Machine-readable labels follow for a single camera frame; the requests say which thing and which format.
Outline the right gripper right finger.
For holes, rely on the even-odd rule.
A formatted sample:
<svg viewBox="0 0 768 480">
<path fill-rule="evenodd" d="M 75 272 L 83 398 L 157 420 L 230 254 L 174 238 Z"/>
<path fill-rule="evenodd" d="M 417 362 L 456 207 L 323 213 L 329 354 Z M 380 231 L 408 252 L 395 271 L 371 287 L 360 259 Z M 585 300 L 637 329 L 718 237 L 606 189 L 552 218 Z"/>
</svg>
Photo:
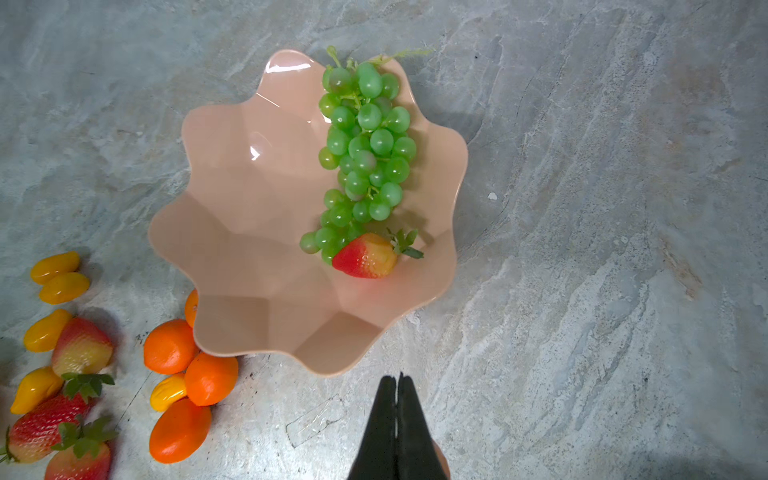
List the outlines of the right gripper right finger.
<svg viewBox="0 0 768 480">
<path fill-rule="evenodd" d="M 397 390 L 397 472 L 404 480 L 447 479 L 410 376 Z"/>
</svg>

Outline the green fake grape bunch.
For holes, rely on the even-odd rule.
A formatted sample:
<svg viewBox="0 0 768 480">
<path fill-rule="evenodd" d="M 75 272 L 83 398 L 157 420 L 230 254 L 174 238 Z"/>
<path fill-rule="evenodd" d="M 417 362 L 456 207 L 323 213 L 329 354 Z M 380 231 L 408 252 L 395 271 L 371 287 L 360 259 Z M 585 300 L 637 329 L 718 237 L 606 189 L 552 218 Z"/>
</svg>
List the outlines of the green fake grape bunch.
<svg viewBox="0 0 768 480">
<path fill-rule="evenodd" d="M 338 185 L 325 192 L 320 226 L 304 234 L 299 247 L 331 265 L 352 240 L 376 233 L 370 223 L 387 221 L 402 203 L 418 147 L 411 114 L 396 99 L 400 80 L 383 69 L 388 57 L 359 62 L 340 59 L 333 46 L 326 52 L 332 62 L 323 72 L 318 107 L 330 127 L 318 161 L 336 172 Z"/>
</svg>

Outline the pink scalloped fruit bowl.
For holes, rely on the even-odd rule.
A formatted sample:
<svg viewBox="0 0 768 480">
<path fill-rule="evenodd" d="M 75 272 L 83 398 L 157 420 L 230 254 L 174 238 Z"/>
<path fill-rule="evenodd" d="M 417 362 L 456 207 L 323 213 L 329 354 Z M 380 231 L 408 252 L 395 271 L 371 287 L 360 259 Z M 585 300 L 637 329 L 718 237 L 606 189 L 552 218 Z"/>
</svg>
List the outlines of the pink scalloped fruit bowl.
<svg viewBox="0 0 768 480">
<path fill-rule="evenodd" d="M 295 50 L 276 52 L 256 93 L 238 104 L 191 110 L 181 138 L 191 176 L 180 196 L 152 219 L 157 254 L 195 285 L 197 345 L 221 357 L 281 353 L 324 376 L 353 367 L 397 320 L 444 294 L 457 268 L 453 213 L 468 167 L 455 130 L 420 111 L 396 60 L 397 102 L 417 144 L 405 197 L 387 223 L 417 230 L 420 260 L 363 280 L 300 250 L 319 225 L 324 193 L 337 186 L 318 153 L 328 121 L 321 64 Z"/>
</svg>

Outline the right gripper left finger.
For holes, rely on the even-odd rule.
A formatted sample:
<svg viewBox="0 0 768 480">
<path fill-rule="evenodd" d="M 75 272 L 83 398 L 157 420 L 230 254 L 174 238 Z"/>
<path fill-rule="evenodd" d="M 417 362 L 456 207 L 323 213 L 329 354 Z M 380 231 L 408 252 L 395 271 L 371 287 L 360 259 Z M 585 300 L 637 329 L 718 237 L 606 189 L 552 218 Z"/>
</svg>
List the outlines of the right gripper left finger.
<svg viewBox="0 0 768 480">
<path fill-rule="evenodd" d="M 395 478 L 396 386 L 394 377 L 381 379 L 349 480 Z"/>
</svg>

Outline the red fake strawberry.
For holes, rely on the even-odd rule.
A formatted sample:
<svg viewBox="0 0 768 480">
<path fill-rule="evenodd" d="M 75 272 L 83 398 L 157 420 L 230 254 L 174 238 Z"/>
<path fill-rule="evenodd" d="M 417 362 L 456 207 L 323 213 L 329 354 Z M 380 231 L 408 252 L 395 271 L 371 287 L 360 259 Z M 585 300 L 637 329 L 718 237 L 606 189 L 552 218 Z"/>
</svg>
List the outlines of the red fake strawberry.
<svg viewBox="0 0 768 480">
<path fill-rule="evenodd" d="M 386 236 L 364 233 L 344 246 L 332 259 L 331 266 L 352 277 L 381 279 L 389 276 L 401 256 L 422 259 L 424 253 L 413 247 L 417 230 L 406 233 L 387 231 Z"/>
<path fill-rule="evenodd" d="M 108 442 L 117 436 L 112 417 L 102 416 L 92 422 L 63 422 L 59 425 L 60 442 L 52 449 L 45 480 L 105 480 L 109 477 L 112 454 Z"/>
</svg>

